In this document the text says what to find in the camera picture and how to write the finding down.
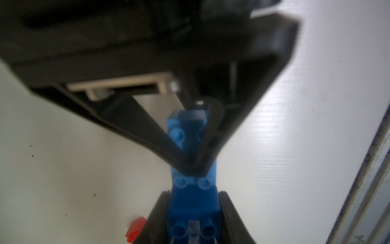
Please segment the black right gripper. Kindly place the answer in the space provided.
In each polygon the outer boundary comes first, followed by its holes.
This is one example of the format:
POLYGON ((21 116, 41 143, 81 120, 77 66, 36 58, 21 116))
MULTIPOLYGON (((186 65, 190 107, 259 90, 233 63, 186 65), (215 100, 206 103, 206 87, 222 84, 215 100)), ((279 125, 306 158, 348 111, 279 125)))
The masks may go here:
POLYGON ((73 113, 77 105, 56 85, 92 102, 168 92, 187 110, 207 111, 197 101, 215 98, 225 116, 213 144, 223 146, 294 51, 297 19, 279 12, 251 18, 276 5, 1 1, 1 60, 33 94, 73 113))

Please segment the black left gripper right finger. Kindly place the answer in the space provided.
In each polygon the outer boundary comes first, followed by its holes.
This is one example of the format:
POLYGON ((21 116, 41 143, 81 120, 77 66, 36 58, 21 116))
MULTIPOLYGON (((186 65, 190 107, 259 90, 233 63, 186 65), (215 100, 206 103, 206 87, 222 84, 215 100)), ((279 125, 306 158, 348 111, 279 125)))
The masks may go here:
POLYGON ((256 244, 225 191, 219 192, 222 211, 221 244, 256 244))

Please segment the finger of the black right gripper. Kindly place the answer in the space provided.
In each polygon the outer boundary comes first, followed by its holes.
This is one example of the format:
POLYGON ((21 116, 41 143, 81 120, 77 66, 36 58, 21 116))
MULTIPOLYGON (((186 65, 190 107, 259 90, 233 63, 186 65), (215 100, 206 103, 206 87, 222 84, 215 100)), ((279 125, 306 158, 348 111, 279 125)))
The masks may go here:
POLYGON ((195 175, 190 158, 131 95, 118 93, 92 102, 63 85, 55 89, 77 105, 75 113, 149 149, 182 174, 195 175))
POLYGON ((199 151, 194 159, 194 175, 206 175, 215 161, 218 153, 217 145, 213 140, 218 134, 218 128, 225 116, 223 104, 212 97, 205 97, 197 101, 199 108, 206 108, 209 112, 206 127, 203 131, 203 137, 199 146, 199 151))

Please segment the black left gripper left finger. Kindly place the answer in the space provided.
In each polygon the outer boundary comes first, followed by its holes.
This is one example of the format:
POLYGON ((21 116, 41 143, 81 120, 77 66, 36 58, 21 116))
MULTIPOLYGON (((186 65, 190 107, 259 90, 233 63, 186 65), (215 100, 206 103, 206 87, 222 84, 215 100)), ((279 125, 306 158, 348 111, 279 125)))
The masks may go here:
POLYGON ((133 244, 168 244, 167 216, 170 192, 163 191, 133 244))

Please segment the red lego brick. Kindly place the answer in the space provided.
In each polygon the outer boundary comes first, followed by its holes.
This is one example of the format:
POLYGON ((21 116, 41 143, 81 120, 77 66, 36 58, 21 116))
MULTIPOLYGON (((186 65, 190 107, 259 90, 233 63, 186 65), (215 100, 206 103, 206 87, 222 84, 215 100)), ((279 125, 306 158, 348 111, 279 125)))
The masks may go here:
POLYGON ((146 223, 146 219, 144 217, 139 217, 131 223, 131 225, 129 226, 126 232, 126 238, 129 244, 132 244, 134 242, 134 240, 140 234, 145 223, 146 223))

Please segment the light blue lego brick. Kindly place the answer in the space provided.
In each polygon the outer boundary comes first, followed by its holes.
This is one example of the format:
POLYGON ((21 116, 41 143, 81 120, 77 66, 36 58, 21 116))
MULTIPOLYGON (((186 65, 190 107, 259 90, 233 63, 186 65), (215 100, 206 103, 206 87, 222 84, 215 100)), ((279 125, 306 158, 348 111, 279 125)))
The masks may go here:
MULTIPOLYGON (((208 111, 176 110, 166 122, 168 135, 187 156, 195 158, 207 121, 208 111)), ((171 176, 173 186, 177 188, 197 186, 201 190, 208 190, 216 184, 216 163, 203 178, 185 176, 174 167, 171 167, 171 176)))

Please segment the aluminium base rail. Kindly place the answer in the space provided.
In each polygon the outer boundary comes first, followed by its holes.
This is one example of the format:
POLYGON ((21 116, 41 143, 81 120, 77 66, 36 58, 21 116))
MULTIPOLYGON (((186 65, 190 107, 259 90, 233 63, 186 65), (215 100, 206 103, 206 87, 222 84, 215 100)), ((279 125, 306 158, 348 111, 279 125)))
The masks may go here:
POLYGON ((390 112, 387 110, 358 171, 328 244, 390 242, 390 112))

